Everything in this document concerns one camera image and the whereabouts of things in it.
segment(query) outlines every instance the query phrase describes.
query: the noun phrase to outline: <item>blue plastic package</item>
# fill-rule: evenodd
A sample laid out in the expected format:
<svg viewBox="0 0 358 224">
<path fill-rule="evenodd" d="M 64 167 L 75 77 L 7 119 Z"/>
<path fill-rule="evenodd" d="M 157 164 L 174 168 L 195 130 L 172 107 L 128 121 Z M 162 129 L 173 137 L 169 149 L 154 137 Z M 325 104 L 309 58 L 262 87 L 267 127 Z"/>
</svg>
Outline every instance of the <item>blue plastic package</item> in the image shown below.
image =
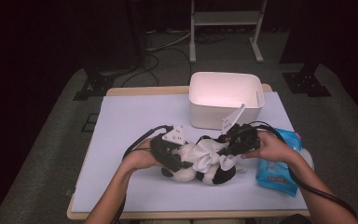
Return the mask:
<svg viewBox="0 0 358 224">
<path fill-rule="evenodd" d="M 301 138 L 297 133 L 274 128 L 281 134 L 286 144 L 300 152 Z M 255 176 L 257 185 L 269 189 L 276 189 L 292 197 L 296 197 L 298 184 L 290 177 L 289 169 L 284 162 L 258 160 L 257 173 Z"/>
</svg>

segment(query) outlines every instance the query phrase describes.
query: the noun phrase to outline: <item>white plastic bin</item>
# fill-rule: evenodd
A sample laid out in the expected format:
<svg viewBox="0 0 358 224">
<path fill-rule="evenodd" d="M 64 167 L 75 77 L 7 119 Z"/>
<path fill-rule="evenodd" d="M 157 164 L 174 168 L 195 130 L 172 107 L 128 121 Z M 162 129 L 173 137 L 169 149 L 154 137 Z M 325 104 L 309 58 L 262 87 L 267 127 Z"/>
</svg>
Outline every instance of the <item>white plastic bin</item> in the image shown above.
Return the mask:
<svg viewBox="0 0 358 224">
<path fill-rule="evenodd" d="M 191 124 L 221 130 L 222 121 L 245 104 L 237 123 L 256 121 L 264 105 L 260 79 L 250 74 L 198 72 L 190 81 Z"/>
</svg>

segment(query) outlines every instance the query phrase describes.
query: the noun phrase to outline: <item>forearm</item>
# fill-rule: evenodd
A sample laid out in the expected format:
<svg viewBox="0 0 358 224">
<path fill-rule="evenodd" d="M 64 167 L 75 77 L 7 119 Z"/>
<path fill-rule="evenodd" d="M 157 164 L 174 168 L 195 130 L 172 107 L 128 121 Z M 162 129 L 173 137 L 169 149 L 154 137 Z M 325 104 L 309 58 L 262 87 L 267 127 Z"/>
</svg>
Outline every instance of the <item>forearm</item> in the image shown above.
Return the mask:
<svg viewBox="0 0 358 224">
<path fill-rule="evenodd" d="M 111 223 L 124 200 L 134 170 L 120 164 L 101 199 L 87 217 L 86 223 Z"/>
<path fill-rule="evenodd" d="M 304 184 L 334 195 L 324 182 L 313 172 L 307 162 L 296 154 L 288 162 L 293 174 Z M 341 205 L 300 188 L 313 223 L 358 223 L 356 218 Z"/>
</svg>

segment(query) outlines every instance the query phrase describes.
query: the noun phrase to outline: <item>white perforated bracket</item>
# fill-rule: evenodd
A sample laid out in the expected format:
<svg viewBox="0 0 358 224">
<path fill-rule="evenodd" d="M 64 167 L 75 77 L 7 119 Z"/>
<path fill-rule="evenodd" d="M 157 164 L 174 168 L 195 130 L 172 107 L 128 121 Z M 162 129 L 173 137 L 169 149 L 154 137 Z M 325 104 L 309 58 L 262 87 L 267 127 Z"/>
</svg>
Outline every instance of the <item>white perforated bracket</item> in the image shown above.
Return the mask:
<svg viewBox="0 0 358 224">
<path fill-rule="evenodd" d="M 172 142 L 178 145 L 184 145 L 186 143 L 183 136 L 183 126 L 177 126 L 172 131 L 162 135 L 162 139 L 167 142 Z"/>
<path fill-rule="evenodd" d="M 234 126 L 234 124 L 237 122 L 237 120 L 240 118 L 241 114 L 245 110 L 245 107 L 246 106 L 242 104 L 240 108 L 236 109 L 234 112 L 232 112 L 230 115 L 223 119 L 222 133 L 227 133 L 227 131 L 232 126 Z"/>
</svg>

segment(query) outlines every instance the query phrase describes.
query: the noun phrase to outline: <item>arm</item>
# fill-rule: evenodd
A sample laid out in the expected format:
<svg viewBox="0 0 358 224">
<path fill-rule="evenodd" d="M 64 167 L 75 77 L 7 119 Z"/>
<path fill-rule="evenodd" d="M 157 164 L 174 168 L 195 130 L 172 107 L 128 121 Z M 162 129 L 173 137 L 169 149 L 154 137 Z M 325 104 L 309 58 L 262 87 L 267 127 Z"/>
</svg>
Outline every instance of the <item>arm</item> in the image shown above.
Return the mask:
<svg viewBox="0 0 358 224">
<path fill-rule="evenodd" d="M 293 174 L 303 183 L 334 195 L 324 182 L 313 172 L 300 154 L 268 132 L 259 132 L 261 147 L 241 155 L 244 158 L 263 158 L 267 161 L 285 162 Z M 339 204 L 300 188 L 310 217 L 318 223 L 358 223 L 357 219 Z"/>
<path fill-rule="evenodd" d="M 94 206 L 85 223 L 111 223 L 124 200 L 133 172 L 160 164 L 145 148 L 150 148 L 150 139 L 146 139 L 130 153 L 118 166 L 112 180 L 101 199 Z"/>
</svg>

